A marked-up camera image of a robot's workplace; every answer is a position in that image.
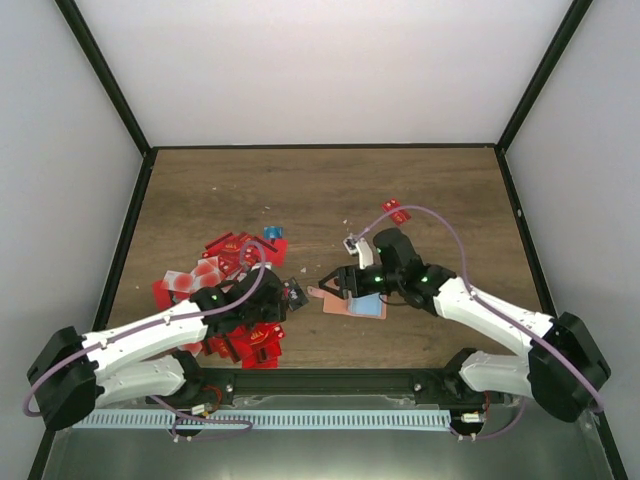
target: purple cable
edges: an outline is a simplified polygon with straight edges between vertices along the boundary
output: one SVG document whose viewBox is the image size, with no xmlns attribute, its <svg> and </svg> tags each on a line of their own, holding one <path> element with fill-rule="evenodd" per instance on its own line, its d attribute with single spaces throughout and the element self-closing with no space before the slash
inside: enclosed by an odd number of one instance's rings
<svg viewBox="0 0 640 480">
<path fill-rule="evenodd" d="M 211 309 L 211 310 L 205 310 L 204 312 L 194 312 L 194 313 L 185 313 L 185 314 L 181 314 L 181 315 L 174 315 L 172 317 L 169 317 L 169 321 L 172 322 L 172 321 L 178 321 L 178 320 L 185 320 L 187 318 L 206 317 L 207 315 L 215 315 L 217 313 L 223 313 L 223 312 L 229 311 L 229 310 L 237 307 L 238 305 L 240 305 L 241 303 L 243 303 L 247 299 L 249 299 L 249 297 L 251 297 L 251 295 L 253 295 L 253 293 L 258 289 L 258 286 L 260 285 L 260 282 L 262 281 L 262 277 L 264 277 L 264 271 L 265 271 L 265 268 L 266 268 L 264 263 L 265 263 L 265 261 L 267 259 L 267 255 L 265 254 L 264 248 L 262 248 L 262 245 L 260 245 L 258 242 L 254 242 L 254 241 L 247 242 L 242 246 L 242 249 L 240 250 L 240 258 L 241 259 L 244 259 L 244 252 L 249 247 L 249 245 L 255 245 L 257 247 L 257 249 L 258 249 L 258 252 L 260 252 L 260 270 L 258 271 L 258 277 L 256 278 L 256 281 L 253 283 L 253 285 L 251 285 L 249 290 L 247 290 L 247 293 L 242 295 L 235 302 L 231 302 L 229 305 L 225 305 L 224 307 L 214 308 L 214 309 Z M 166 319 L 162 318 L 162 319 L 154 320 L 154 321 L 149 322 L 149 323 L 145 323 L 143 325 L 138 325 L 137 327 L 134 327 L 134 328 L 132 328 L 130 330 L 126 330 L 124 332 L 121 332 L 121 333 L 119 333 L 117 335 L 114 335 L 113 337 L 107 339 L 107 345 L 109 345 L 109 344 L 111 344 L 113 342 L 117 342 L 118 340 L 122 340 L 123 338 L 128 337 L 129 335 L 133 335 L 135 333 L 142 332 L 142 331 L 144 331 L 144 330 L 146 330 L 148 328 L 155 327 L 156 325 L 160 325 L 160 324 L 163 324 L 165 322 L 166 322 Z M 93 352 L 94 350 L 97 350 L 98 348 L 101 348 L 101 347 L 102 347 L 102 344 L 94 343 L 93 345 L 90 345 L 90 346 L 88 346 L 86 348 L 83 348 L 82 350 L 80 350 L 80 351 L 68 356 L 64 360 L 61 360 L 60 362 L 56 363 L 53 367 L 51 367 L 49 370 L 47 370 L 45 373 L 43 373 L 42 376 L 38 380 L 36 380 L 34 382 L 34 384 L 31 386 L 31 388 L 27 392 L 26 397 L 22 401 L 22 412 L 27 417 L 40 417 L 40 416 L 42 416 L 42 414 L 40 412 L 35 412 L 35 411 L 33 411 L 33 410 L 31 410 L 29 408 L 29 404 L 31 403 L 31 399 L 36 394 L 38 389 L 42 386 L 42 384 L 44 382 L 46 382 L 47 380 L 49 380 L 49 378 L 51 378 L 57 372 L 62 370 L 64 367 L 69 365 L 71 362 L 74 362 L 74 361 L 78 360 L 79 358 L 82 358 L 83 356 L 85 356 L 87 353 Z"/>
<path fill-rule="evenodd" d="M 163 408 L 169 410 L 171 413 L 175 414 L 176 417 L 179 417 L 180 419 L 191 420 L 193 422 L 198 422 L 198 423 L 210 423 L 210 424 L 213 424 L 213 425 L 246 425 L 247 426 L 246 428 L 243 428 L 242 430 L 234 430 L 232 432 L 221 433 L 221 434 L 214 435 L 214 436 L 191 437 L 190 441 L 192 441 L 192 442 L 206 442 L 206 441 L 211 441 L 211 440 L 227 440 L 229 438 L 237 437 L 238 435 L 242 435 L 244 433 L 248 433 L 253 429 L 253 423 L 250 422 L 249 420 L 216 420 L 216 419 L 213 419 L 213 418 L 196 417 L 195 415 L 189 415 L 188 413 L 184 413 L 184 412 L 181 412 L 180 410 L 178 410 L 176 408 L 173 408 L 171 405 L 169 405 L 167 402 L 162 400 L 160 397 L 157 397 L 155 395 L 149 395 L 149 398 L 151 398 L 153 401 L 158 403 Z M 173 425 L 171 426 L 171 436 L 174 439 L 175 438 L 179 438 L 179 435 L 176 432 L 176 428 L 180 423 L 181 422 L 179 421 L 179 419 L 176 418 L 176 421 L 173 422 Z"/>
<path fill-rule="evenodd" d="M 496 438 L 507 433 L 509 430 L 515 427 L 516 424 L 520 421 L 520 419 L 522 418 L 522 415 L 524 415 L 526 405 L 527 403 L 525 402 L 525 399 L 520 398 L 520 408 L 518 409 L 518 413 L 516 414 L 514 419 L 509 422 L 509 424 L 506 427 L 501 428 L 496 432 L 489 433 L 488 435 L 477 436 L 476 440 L 491 440 L 492 438 Z M 449 427 L 449 431 L 458 438 L 462 436 L 461 434 L 456 432 L 453 427 Z"/>
<path fill-rule="evenodd" d="M 389 215 L 392 215 L 393 213 L 398 212 L 400 210 L 420 210 L 421 212 L 427 213 L 428 215 L 431 215 L 432 217 L 435 217 L 440 223 L 442 223 L 446 227 L 446 229 L 449 230 L 451 235 L 453 235 L 454 240 L 458 244 L 458 249 L 460 250 L 460 260 L 461 260 L 461 264 L 462 264 L 461 265 L 461 277 L 462 277 L 462 281 L 464 282 L 465 288 L 467 289 L 467 292 L 469 292 L 469 295 L 471 295 L 471 298 L 473 298 L 478 304 L 482 305 L 485 309 L 489 310 L 491 313 L 493 313 L 494 315 L 497 315 L 499 318 L 501 318 L 502 320 L 507 322 L 512 327 L 514 327 L 517 330 L 519 330 L 520 332 L 524 333 L 526 336 L 531 338 L 534 342 L 536 342 L 542 348 L 547 350 L 553 357 L 556 358 L 556 360 L 558 360 L 567 370 L 569 370 L 571 372 L 571 374 L 589 392 L 589 394 L 591 395 L 593 400 L 596 402 L 596 405 L 592 409 L 592 411 L 594 413 L 600 413 L 600 412 L 604 411 L 604 403 L 603 403 L 602 396 L 600 395 L 600 393 L 593 387 L 593 385 L 591 385 L 591 383 L 589 383 L 589 380 L 587 380 L 584 377 L 584 375 L 582 375 L 582 373 L 580 373 L 580 371 L 576 367 L 574 367 L 573 364 L 569 360 L 567 360 L 564 357 L 564 355 L 562 355 L 553 345 L 551 345 L 549 342 L 547 342 L 542 337 L 540 337 L 540 336 L 536 335 L 535 333 L 531 332 L 526 327 L 524 327 L 519 322 L 517 322 L 516 320 L 512 319 L 511 317 L 509 317 L 505 313 L 502 313 L 500 310 L 498 310 L 494 306 L 492 306 L 489 303 L 485 302 L 482 298 L 480 298 L 478 295 L 475 294 L 475 292 L 473 291 L 473 288 L 471 286 L 471 282 L 469 281 L 469 275 L 467 273 L 467 258 L 466 258 L 465 252 L 464 252 L 464 246 L 462 245 L 462 240 L 460 240 L 460 237 L 458 236 L 456 231 L 453 229 L 453 227 L 449 224 L 449 222 L 447 222 L 441 215 L 439 215 L 438 213 L 434 212 L 433 210 L 430 210 L 430 209 L 428 209 L 426 207 L 421 207 L 419 205 L 405 205 L 405 206 L 396 207 L 396 208 L 394 208 L 392 210 L 389 210 L 388 212 L 384 213 L 377 220 L 375 220 L 371 225 L 366 227 L 359 235 L 356 236 L 356 240 L 359 240 L 364 235 L 366 235 L 369 231 L 371 231 L 371 229 L 373 227 L 375 227 L 378 223 L 380 223 L 384 218 L 386 218 Z"/>
</svg>

